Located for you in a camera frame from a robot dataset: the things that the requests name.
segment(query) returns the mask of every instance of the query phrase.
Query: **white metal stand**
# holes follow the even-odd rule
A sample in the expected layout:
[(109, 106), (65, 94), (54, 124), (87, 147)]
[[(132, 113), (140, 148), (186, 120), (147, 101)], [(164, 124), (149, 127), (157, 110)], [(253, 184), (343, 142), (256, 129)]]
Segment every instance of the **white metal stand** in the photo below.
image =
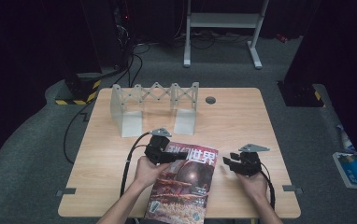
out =
[(269, 0), (263, 1), (260, 13), (255, 14), (237, 14), (237, 13), (192, 13), (191, 0), (188, 0), (187, 8), (187, 27), (184, 48), (184, 67), (191, 66), (191, 27), (223, 27), (223, 28), (254, 28), (254, 34), (251, 41), (248, 41), (248, 47), (254, 66), (261, 69), (260, 58), (258, 57), (255, 45), (263, 25), (266, 8)]
[[(142, 88), (137, 84), (131, 90), (123, 90), (119, 85), (113, 85), (110, 113), (111, 117), (118, 122), (121, 137), (140, 136), (142, 131), (144, 101), (146, 98), (161, 100), (166, 95), (170, 96), (170, 110), (173, 111), (179, 102), (185, 99), (191, 103), (191, 108), (177, 109), (174, 132), (178, 134), (194, 134), (196, 121), (196, 105), (198, 99), (199, 83), (194, 82), (186, 90), (177, 83), (173, 83), (170, 88), (164, 88), (155, 82), (150, 88)], [(126, 104), (128, 101), (139, 104), (138, 110), (129, 111)]]

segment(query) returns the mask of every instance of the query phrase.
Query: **white shelf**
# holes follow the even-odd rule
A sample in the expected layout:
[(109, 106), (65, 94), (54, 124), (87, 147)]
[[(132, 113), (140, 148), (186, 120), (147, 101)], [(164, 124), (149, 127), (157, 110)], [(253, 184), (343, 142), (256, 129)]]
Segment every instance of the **white shelf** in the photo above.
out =
[(256, 28), (259, 14), (192, 13), (191, 27)]

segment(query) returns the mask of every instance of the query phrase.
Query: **forearm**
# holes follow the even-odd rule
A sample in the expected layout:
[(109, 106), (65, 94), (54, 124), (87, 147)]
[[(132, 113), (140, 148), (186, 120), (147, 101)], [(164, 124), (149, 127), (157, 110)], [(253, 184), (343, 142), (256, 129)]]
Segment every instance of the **forearm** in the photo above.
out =
[(275, 213), (274, 209), (269, 204), (266, 197), (253, 199), (254, 206), (260, 215), (261, 220), (265, 224), (280, 224), (283, 223), (278, 215)]
[(114, 203), (97, 222), (98, 224), (122, 224), (144, 189), (132, 183), (118, 201)]

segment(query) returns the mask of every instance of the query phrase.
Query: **person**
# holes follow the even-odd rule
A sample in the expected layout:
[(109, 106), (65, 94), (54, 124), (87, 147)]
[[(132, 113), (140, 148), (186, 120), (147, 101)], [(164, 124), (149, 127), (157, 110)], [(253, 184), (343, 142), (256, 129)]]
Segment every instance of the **person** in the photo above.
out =
[[(135, 203), (144, 189), (152, 185), (159, 174), (170, 163), (154, 165), (146, 156), (137, 161), (135, 179), (123, 195), (116, 201), (98, 220), (97, 224), (122, 224), (135, 206)], [(258, 173), (251, 177), (236, 174), (245, 192), (249, 195), (255, 208), (265, 224), (282, 223), (278, 215), (272, 209), (266, 198), (267, 183), (264, 177)]]

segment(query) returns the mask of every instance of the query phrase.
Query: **wooden table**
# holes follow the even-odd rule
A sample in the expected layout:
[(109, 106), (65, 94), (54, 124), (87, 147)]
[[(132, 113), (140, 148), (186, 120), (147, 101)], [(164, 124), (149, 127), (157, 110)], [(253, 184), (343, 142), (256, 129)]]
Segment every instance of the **wooden table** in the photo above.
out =
[[(100, 217), (119, 199), (125, 160), (137, 137), (120, 136), (118, 124), (110, 116), (111, 93), (112, 89), (102, 89), (98, 94), (66, 186), (76, 191), (63, 196), (59, 207), (62, 217)], [(215, 97), (216, 103), (208, 104), (205, 100), (208, 96)], [(259, 152), (259, 156), (271, 174), (277, 214), (282, 218), (300, 216), (295, 193), (284, 191), (282, 187), (292, 183), (259, 90), (200, 88), (195, 135), (174, 134), (174, 124), (175, 116), (170, 110), (168, 98), (145, 102), (143, 133), (165, 127), (173, 134), (171, 141), (219, 150), (207, 203), (207, 217), (258, 217), (236, 175), (222, 161), (222, 157), (229, 158), (230, 152), (238, 152), (239, 148), (249, 143), (270, 148), (270, 151)], [(149, 141), (150, 135), (138, 144), (146, 145)], [(144, 149), (135, 150), (126, 187), (134, 178), (137, 158), (144, 155)], [(151, 187), (141, 194), (130, 217), (144, 216), (150, 190)]]

